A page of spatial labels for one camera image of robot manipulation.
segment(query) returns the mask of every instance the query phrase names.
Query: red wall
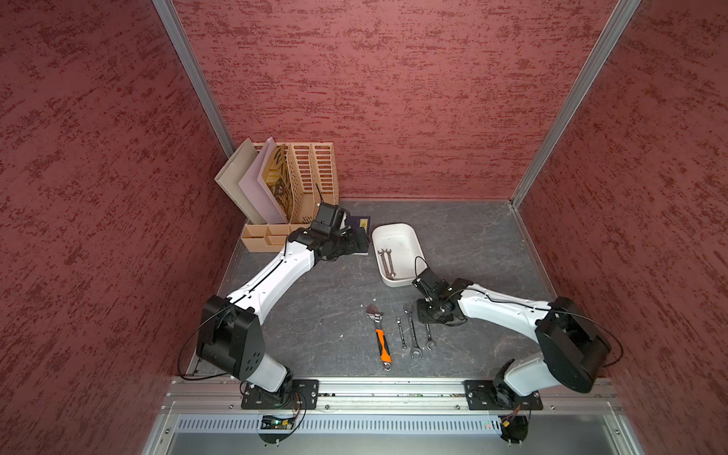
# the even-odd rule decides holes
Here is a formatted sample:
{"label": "red wall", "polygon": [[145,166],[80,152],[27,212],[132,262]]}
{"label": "red wall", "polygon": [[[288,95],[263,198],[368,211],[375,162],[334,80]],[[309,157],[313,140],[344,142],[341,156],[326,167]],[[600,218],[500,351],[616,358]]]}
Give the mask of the red wall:
{"label": "red wall", "polygon": [[728,453],[728,4],[643,0],[521,206],[651,454]]}
{"label": "red wall", "polygon": [[348,197],[508,199],[615,0],[177,0],[239,143],[334,141]]}
{"label": "red wall", "polygon": [[0,451],[134,454],[238,209],[147,0],[0,6]]}

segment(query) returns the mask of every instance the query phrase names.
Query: book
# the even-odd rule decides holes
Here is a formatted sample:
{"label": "book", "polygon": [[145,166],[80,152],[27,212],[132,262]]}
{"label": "book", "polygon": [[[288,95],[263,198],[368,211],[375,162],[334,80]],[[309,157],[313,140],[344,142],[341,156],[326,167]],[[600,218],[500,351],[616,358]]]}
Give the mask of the book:
{"label": "book", "polygon": [[[369,237],[369,229],[371,226],[371,217],[370,216],[353,216],[350,215],[347,217],[347,219],[344,221],[344,223],[347,226],[354,227],[362,227],[366,231],[367,237]],[[359,256],[367,256],[369,254],[368,251],[365,253],[353,253],[358,254]]]}

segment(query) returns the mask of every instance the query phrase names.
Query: small wrench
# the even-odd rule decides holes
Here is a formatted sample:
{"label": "small wrench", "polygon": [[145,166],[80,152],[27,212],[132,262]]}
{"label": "small wrench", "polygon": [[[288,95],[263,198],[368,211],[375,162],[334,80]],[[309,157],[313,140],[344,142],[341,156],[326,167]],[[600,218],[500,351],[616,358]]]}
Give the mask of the small wrench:
{"label": "small wrench", "polygon": [[389,258],[389,275],[394,278],[397,274],[395,273],[395,265],[392,264],[392,250],[384,250],[384,252],[387,254],[387,258]]}
{"label": "small wrench", "polygon": [[419,346],[417,345],[417,336],[414,334],[414,322],[412,322],[412,312],[413,311],[414,311],[413,304],[405,305],[405,313],[409,317],[410,330],[412,331],[412,349],[410,349],[410,356],[412,356],[412,358],[415,360],[420,360],[422,358],[422,349],[420,349]]}
{"label": "small wrench", "polygon": [[388,280],[391,280],[392,275],[389,274],[389,270],[387,270],[387,260],[384,258],[384,250],[380,250],[378,253],[381,258],[381,266],[384,268],[384,276],[387,277]]}
{"label": "small wrench", "polygon": [[400,318],[397,318],[397,325],[400,326],[400,338],[402,339],[402,349],[407,349],[407,343],[405,343],[405,333],[402,330],[402,321],[400,321]]}
{"label": "small wrench", "polygon": [[435,346],[435,341],[432,339],[432,334],[430,333],[430,324],[425,324],[424,327],[427,329],[427,343],[425,343],[425,346],[432,351]]}

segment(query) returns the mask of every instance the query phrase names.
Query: white plastic tray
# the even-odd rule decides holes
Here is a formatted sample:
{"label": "white plastic tray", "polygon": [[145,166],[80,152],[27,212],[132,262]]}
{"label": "white plastic tray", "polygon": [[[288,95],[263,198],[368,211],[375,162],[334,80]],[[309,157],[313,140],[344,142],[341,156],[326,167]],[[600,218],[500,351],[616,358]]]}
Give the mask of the white plastic tray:
{"label": "white plastic tray", "polygon": [[[414,259],[421,256],[422,249],[417,240],[417,234],[409,224],[385,224],[374,229],[371,233],[371,242],[374,245],[374,255],[376,263],[379,266],[379,274],[384,284],[391,288],[399,288],[407,286],[415,279]],[[384,273],[384,267],[381,263],[380,250],[392,250],[392,265],[395,268],[395,278],[390,280]]]}

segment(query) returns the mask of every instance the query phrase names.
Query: gray marble surface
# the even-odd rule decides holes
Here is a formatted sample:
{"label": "gray marble surface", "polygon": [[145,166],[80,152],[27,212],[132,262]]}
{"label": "gray marble surface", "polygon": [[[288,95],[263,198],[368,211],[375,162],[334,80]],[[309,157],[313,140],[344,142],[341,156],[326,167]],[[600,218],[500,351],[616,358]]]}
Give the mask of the gray marble surface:
{"label": "gray marble surface", "polygon": [[[504,202],[342,202],[352,215],[370,215],[373,226],[411,225],[424,257],[441,277],[461,277],[514,296],[548,299],[525,242]],[[245,252],[232,283],[237,289],[275,257]],[[369,256],[344,256],[318,263],[295,282],[264,324],[266,351],[296,376],[489,376],[511,358],[537,351],[530,339],[482,320],[459,327],[431,325],[437,343],[424,348],[424,325],[415,330],[424,354],[410,358],[401,347],[397,316],[411,345],[404,304],[421,295],[414,286],[389,288]],[[384,313],[392,370],[383,371],[374,326],[365,308]],[[198,373],[213,372],[200,363]]]}

